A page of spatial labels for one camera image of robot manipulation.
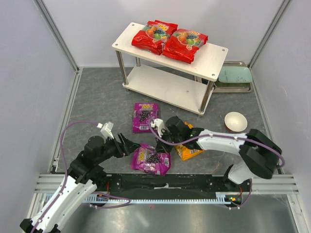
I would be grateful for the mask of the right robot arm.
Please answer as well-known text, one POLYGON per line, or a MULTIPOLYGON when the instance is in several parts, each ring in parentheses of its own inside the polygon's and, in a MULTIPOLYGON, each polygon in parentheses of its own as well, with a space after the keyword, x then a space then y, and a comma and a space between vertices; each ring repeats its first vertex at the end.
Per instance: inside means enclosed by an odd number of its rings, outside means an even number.
POLYGON ((223 176, 226 185, 240 185, 253 177, 269 180, 276 169, 285 165, 280 147, 257 129, 248 133, 219 133, 190 128, 177 116, 166 122, 156 118, 149 126, 156 138, 158 152, 170 152, 176 146, 184 146, 190 150, 215 150, 239 155, 242 161, 231 165, 223 176))

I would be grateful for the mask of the purple grape candy bag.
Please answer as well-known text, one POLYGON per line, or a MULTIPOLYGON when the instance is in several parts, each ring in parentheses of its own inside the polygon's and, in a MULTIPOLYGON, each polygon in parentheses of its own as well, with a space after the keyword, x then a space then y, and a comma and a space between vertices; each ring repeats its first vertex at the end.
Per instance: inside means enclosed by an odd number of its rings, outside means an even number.
POLYGON ((171 168, 171 156, 169 153, 158 153, 148 144, 141 144, 133 152, 131 169, 139 170, 147 174, 165 176, 171 168))
POLYGON ((132 121, 133 133, 149 133, 149 120, 159 118, 157 103, 135 103, 132 121))

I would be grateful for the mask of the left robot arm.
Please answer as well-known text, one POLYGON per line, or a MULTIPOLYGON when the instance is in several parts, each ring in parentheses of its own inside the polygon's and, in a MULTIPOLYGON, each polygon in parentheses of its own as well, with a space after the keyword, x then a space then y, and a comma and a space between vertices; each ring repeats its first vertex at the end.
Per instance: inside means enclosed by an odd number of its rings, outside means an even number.
POLYGON ((93 136, 73 160, 60 186, 32 218, 24 219, 20 227, 25 233, 59 233, 64 225, 82 204, 87 196, 104 187, 107 183, 107 173, 100 163, 111 157, 122 158, 133 153, 140 147, 123 134, 119 139, 93 136))

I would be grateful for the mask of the red fruit candy bag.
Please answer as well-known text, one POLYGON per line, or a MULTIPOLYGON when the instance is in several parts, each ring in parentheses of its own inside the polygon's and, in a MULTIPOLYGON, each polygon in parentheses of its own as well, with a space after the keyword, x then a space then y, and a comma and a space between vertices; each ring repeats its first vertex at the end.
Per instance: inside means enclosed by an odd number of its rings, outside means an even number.
POLYGON ((206 44, 208 36, 196 31, 178 29, 166 42, 162 55, 191 64, 196 52, 206 44))
POLYGON ((153 54, 161 55, 165 44, 178 29, 178 25, 160 20, 148 21, 133 37, 131 45, 153 54))

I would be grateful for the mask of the orange mango candy bag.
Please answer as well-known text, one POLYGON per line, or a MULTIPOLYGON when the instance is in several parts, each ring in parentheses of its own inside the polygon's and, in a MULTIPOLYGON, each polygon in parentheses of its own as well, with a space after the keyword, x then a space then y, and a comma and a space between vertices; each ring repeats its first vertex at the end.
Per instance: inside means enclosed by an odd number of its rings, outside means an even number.
POLYGON ((204 152, 204 150, 188 149, 183 145, 175 146, 175 150, 182 161, 191 159, 204 152))

